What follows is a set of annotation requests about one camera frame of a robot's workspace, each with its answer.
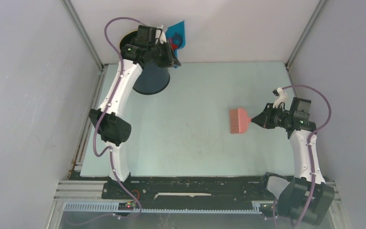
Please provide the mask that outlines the blue plastic dustpan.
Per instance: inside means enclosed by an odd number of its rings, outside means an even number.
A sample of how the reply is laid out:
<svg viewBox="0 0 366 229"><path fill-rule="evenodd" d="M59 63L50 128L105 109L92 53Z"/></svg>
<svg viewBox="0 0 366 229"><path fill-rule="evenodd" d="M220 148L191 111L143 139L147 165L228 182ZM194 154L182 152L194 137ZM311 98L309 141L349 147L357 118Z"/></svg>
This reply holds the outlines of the blue plastic dustpan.
<svg viewBox="0 0 366 229"><path fill-rule="evenodd" d="M177 51L185 47L185 22L181 21L177 24L169 26L166 30L166 60L167 60L167 67L174 67L177 68L181 66L180 61L177 58ZM168 39L172 38L174 43L178 45L176 50L173 50Z"/></svg>

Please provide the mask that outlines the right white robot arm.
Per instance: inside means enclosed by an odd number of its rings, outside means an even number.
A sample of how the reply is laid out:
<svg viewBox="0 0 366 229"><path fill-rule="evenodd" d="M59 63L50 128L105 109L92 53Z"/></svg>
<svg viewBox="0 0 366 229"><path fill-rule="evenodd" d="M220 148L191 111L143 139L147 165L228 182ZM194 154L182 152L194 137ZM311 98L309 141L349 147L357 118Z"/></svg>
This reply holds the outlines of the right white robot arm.
<svg viewBox="0 0 366 229"><path fill-rule="evenodd" d="M316 124L309 120L311 101L293 98L289 110L285 104L267 103L264 110L251 122L265 129L281 127L287 132L294 155L294 177L266 173L264 183L258 186L263 199L277 199L276 211L280 216L313 226L319 226L325 217L335 191L326 185L317 159Z"/></svg>

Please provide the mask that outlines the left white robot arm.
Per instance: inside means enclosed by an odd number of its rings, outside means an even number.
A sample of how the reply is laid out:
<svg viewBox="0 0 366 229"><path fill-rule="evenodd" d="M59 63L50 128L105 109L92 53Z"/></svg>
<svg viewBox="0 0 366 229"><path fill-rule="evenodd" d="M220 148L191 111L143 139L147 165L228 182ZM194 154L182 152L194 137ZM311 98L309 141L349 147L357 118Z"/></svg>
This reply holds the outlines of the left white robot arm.
<svg viewBox="0 0 366 229"><path fill-rule="evenodd" d="M153 63L159 68L181 66L163 27L140 25L131 40L115 49L119 64L113 83L103 102L89 111L95 127L94 138L100 136L110 152L110 177L118 180L113 192L119 198L127 198L132 186L125 182L130 175L127 153L122 146L132 131L132 126L123 119L123 110L137 79L144 68Z"/></svg>

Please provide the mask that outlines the pink hand brush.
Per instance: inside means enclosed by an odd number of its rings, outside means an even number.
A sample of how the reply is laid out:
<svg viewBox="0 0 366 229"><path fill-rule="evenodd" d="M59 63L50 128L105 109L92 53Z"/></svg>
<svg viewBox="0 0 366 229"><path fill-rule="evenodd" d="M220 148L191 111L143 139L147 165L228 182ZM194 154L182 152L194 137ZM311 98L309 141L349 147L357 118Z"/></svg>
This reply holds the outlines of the pink hand brush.
<svg viewBox="0 0 366 229"><path fill-rule="evenodd" d="M249 123L252 120L244 108L229 110L229 119L231 134L244 134L248 130Z"/></svg>

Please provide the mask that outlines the red paper ball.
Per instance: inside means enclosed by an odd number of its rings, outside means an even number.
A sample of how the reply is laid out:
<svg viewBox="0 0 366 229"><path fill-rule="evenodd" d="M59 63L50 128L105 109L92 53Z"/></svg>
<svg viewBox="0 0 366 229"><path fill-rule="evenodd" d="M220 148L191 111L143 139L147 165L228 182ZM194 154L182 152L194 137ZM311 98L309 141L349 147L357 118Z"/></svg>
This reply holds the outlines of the red paper ball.
<svg viewBox="0 0 366 229"><path fill-rule="evenodd" d="M172 38L169 38L168 42L170 43L173 50L176 50L178 48L178 45L174 43L174 40Z"/></svg>

